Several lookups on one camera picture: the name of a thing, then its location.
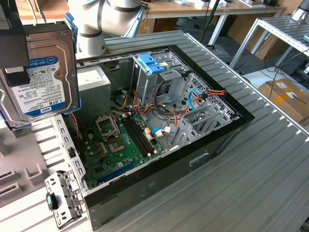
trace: metal rack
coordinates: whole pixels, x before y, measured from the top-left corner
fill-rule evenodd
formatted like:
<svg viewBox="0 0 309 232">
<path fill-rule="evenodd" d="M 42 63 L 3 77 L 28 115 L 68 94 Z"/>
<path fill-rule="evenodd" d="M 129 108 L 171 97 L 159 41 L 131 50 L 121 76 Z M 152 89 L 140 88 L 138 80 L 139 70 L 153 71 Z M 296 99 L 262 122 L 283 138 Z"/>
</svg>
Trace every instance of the metal rack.
<svg viewBox="0 0 309 232">
<path fill-rule="evenodd" d="M 107 40 L 112 53 L 176 44 L 255 116 L 206 165 L 98 231 L 297 231 L 309 215 L 309 134 L 189 34 Z M 49 119 L 32 130 L 50 174 L 67 170 Z M 0 208 L 0 228 L 58 231 L 42 188 Z M 85 214 L 65 231 L 92 231 Z"/>
<path fill-rule="evenodd" d="M 309 56 L 309 43 L 303 39 L 304 35 L 309 34 L 309 24 L 300 24 L 288 16 L 257 18 L 230 64 L 232 69 L 236 66 L 258 27 L 264 28 L 265 31 L 253 48 L 252 54 L 256 53 L 267 35 L 271 33 L 290 45 L 276 65 L 280 65 L 292 48 L 295 48 L 300 52 L 304 52 L 305 55 Z"/>
</svg>

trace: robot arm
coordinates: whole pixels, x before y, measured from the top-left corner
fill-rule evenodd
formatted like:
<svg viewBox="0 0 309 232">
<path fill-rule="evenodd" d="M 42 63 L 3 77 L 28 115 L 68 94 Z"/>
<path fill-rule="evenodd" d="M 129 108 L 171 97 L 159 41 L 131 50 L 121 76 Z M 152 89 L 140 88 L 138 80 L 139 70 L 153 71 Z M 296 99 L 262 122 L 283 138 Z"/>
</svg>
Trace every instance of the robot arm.
<svg viewBox="0 0 309 232">
<path fill-rule="evenodd" d="M 77 52 L 83 57 L 106 53 L 103 31 L 134 37 L 143 16 L 140 0 L 69 0 L 68 6 L 78 28 Z"/>
</svg>

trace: sticker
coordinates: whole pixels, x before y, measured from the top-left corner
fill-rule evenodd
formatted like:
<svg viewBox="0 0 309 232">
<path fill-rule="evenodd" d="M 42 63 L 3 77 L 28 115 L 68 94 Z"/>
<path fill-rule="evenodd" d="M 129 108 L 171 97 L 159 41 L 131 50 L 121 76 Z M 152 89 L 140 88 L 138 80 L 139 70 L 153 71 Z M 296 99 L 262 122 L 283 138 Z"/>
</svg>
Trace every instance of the sticker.
<svg viewBox="0 0 309 232">
<path fill-rule="evenodd" d="M 296 95 L 295 93 L 293 93 L 293 92 L 286 93 L 286 94 L 289 95 L 290 98 L 295 98 L 294 95 L 297 96 L 297 95 Z"/>
<path fill-rule="evenodd" d="M 38 116 L 63 107 L 63 84 L 55 78 L 59 69 L 56 56 L 29 60 L 26 67 L 30 84 L 13 87 L 21 111 L 28 116 Z"/>
<path fill-rule="evenodd" d="M 278 82 L 276 83 L 280 88 L 287 88 L 287 86 L 285 85 L 285 83 L 283 82 Z"/>
<path fill-rule="evenodd" d="M 79 85 L 94 83 L 94 82 L 101 81 L 101 80 L 102 80 L 102 77 L 96 70 L 77 74 L 77 81 Z"/>
<path fill-rule="evenodd" d="M 161 65 L 161 66 L 168 66 L 168 64 L 166 62 L 159 63 L 159 65 Z"/>
</svg>

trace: side panel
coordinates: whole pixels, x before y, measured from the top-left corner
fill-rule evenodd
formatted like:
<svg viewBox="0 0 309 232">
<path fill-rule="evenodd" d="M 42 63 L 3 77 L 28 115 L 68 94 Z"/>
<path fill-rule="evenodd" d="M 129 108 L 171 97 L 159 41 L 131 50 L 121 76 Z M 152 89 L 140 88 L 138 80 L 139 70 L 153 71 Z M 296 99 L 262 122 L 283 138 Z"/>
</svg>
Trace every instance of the side panel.
<svg viewBox="0 0 309 232">
<path fill-rule="evenodd" d="M 113 220 L 126 210 L 134 207 L 143 200 L 166 188 L 168 185 L 186 176 L 191 171 L 202 166 L 217 154 L 217 150 L 225 147 L 239 133 L 239 129 L 218 138 L 199 150 L 185 156 L 170 166 L 154 173 L 153 175 L 137 182 L 123 191 L 109 197 L 102 198 L 101 202 L 88 209 L 92 229 Z"/>
</svg>

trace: open computer tower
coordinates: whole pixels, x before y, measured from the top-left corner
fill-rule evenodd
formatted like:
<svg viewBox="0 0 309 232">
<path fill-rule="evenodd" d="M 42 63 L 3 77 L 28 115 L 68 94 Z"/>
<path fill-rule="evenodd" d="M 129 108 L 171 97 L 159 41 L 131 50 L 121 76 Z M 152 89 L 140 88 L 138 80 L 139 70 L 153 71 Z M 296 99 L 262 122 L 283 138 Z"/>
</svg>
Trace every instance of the open computer tower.
<svg viewBox="0 0 309 232">
<path fill-rule="evenodd" d="M 71 171 L 45 181 L 63 202 L 60 229 L 82 212 L 99 228 L 218 156 L 254 119 L 175 45 L 77 72 L 81 109 L 52 118 Z"/>
</svg>

